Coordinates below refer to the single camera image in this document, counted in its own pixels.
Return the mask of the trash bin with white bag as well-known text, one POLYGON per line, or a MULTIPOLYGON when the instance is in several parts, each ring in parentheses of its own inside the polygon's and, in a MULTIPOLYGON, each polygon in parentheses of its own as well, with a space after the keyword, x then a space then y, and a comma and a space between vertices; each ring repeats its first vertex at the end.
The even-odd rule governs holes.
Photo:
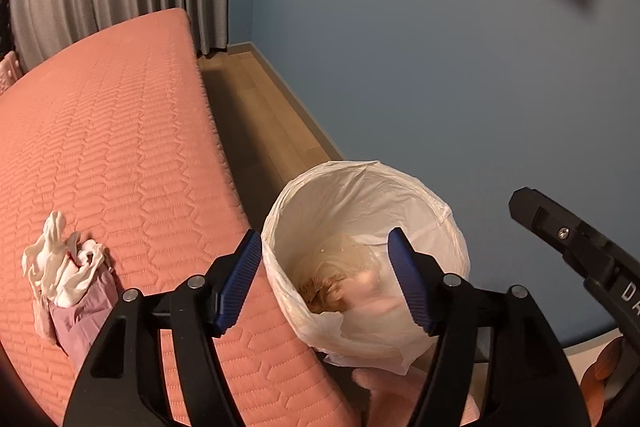
POLYGON ((387 254, 401 229, 442 271, 471 261, 450 207, 379 161, 327 161, 288 182, 262 227, 262 259, 296 336, 343 367, 405 375, 434 345, 414 323, 387 254))

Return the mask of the white cloth bundle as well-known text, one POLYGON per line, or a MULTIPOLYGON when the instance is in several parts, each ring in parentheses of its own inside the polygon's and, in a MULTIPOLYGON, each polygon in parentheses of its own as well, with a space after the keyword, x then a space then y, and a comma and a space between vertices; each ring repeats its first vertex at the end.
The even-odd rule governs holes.
POLYGON ((78 232, 64 239, 65 227, 63 213, 52 211, 38 241, 27 246, 22 256, 23 275, 39 308, 48 303, 59 308, 77 305, 99 269, 111 269, 102 244, 93 239, 78 244, 78 232))

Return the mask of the pink quilted mattress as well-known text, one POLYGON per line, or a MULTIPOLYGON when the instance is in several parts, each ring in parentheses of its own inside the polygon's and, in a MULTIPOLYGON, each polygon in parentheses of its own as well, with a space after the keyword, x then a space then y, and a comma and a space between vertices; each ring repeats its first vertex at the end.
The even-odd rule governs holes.
POLYGON ((238 245, 248 223, 196 64, 186 13, 101 30, 1 98, 1 343, 60 423, 76 379, 40 338, 21 259, 52 211, 110 251, 119 283, 170 291, 238 245))

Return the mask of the pink suitcase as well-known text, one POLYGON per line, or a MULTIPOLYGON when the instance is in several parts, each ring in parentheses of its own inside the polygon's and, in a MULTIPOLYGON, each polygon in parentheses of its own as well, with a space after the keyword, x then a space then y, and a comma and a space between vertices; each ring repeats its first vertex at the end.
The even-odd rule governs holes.
POLYGON ((11 88, 23 76, 20 61, 14 51, 0 60, 0 94, 11 88))

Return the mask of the lilac cloth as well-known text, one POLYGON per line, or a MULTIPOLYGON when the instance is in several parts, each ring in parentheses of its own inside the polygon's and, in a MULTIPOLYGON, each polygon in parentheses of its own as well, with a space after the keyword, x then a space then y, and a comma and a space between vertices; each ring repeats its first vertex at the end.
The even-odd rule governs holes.
POLYGON ((44 340, 60 347, 78 372, 117 301, 114 277, 101 265, 88 291, 76 305, 61 308, 48 300, 35 301, 35 331, 44 340))

